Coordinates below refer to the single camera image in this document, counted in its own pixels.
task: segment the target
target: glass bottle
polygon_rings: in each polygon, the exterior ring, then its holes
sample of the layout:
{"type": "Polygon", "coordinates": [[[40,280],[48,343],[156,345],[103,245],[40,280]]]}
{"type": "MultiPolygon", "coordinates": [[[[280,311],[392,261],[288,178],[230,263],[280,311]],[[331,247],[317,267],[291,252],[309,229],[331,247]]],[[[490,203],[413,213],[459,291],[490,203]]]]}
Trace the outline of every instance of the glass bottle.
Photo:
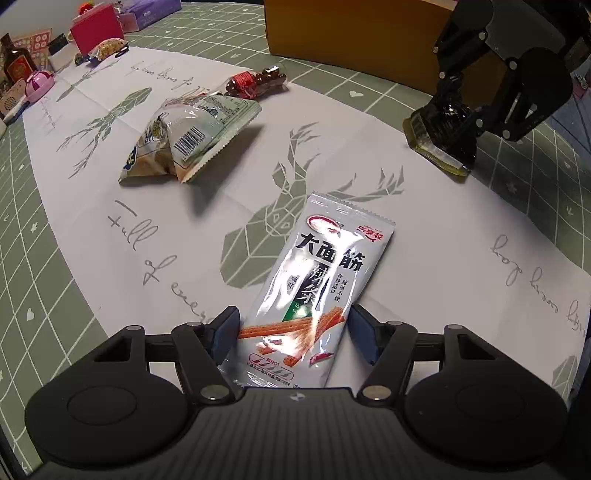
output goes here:
{"type": "Polygon", "coordinates": [[[10,81],[16,83],[20,79],[29,78],[29,75],[37,69],[29,51],[26,48],[15,47],[9,34],[0,38],[0,42],[6,52],[4,73],[10,81]]]}

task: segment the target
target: snack bag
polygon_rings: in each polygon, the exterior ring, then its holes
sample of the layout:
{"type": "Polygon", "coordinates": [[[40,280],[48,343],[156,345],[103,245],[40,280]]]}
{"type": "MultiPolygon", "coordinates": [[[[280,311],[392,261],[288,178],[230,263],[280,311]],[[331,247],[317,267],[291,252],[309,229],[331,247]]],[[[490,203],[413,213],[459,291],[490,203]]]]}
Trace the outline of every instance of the snack bag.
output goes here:
{"type": "Polygon", "coordinates": [[[117,53],[117,56],[120,56],[123,53],[126,53],[129,50],[128,43],[121,38],[109,38],[107,40],[103,40],[100,42],[96,47],[94,47],[86,58],[88,61],[93,65],[98,65],[104,59],[107,59],[113,53],[117,53]]]}
{"type": "Polygon", "coordinates": [[[261,111],[254,100],[206,93],[195,90],[161,105],[129,153],[119,181],[175,175],[186,183],[261,111]]]}
{"type": "Polygon", "coordinates": [[[311,195],[238,335],[237,382],[323,387],[349,309],[393,231],[373,213],[311,195]]]}

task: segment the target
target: red box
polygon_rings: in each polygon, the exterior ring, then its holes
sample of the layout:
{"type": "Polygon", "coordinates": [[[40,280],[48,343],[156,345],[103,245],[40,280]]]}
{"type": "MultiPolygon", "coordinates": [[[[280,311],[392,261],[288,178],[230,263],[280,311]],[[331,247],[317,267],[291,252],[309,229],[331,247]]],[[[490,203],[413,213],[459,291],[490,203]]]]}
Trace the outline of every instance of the red box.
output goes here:
{"type": "Polygon", "coordinates": [[[125,38],[112,4],[98,4],[85,14],[79,15],[73,20],[70,31],[83,55],[103,40],[125,38]]]}

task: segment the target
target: round pad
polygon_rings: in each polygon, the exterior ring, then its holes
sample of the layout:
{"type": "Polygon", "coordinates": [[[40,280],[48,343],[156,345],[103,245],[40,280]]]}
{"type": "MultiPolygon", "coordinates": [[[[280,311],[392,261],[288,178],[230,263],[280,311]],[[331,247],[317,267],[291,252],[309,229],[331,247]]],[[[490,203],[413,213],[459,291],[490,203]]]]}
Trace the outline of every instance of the round pad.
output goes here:
{"type": "Polygon", "coordinates": [[[187,415],[184,395],[172,383],[98,362],[74,366],[35,393],[25,422],[44,460],[104,468],[162,449],[181,432],[187,415]]]}
{"type": "Polygon", "coordinates": [[[405,416],[446,456],[510,466],[542,457],[560,440],[567,411],[548,385],[507,361],[462,361],[415,385],[405,416]]]}

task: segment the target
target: screw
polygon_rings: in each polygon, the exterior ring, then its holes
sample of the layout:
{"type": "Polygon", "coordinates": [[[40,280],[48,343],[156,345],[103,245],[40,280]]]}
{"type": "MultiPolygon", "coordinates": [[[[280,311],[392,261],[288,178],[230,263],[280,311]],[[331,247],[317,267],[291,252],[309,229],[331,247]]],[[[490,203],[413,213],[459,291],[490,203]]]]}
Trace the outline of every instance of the screw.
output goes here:
{"type": "Polygon", "coordinates": [[[392,391],[383,385],[370,385],[365,387],[361,394],[370,400],[380,401],[389,398],[392,395],[392,391]]]}
{"type": "Polygon", "coordinates": [[[220,401],[226,398],[230,391],[223,385],[208,385],[207,387],[203,387],[200,393],[203,398],[212,401],[220,401]]]}

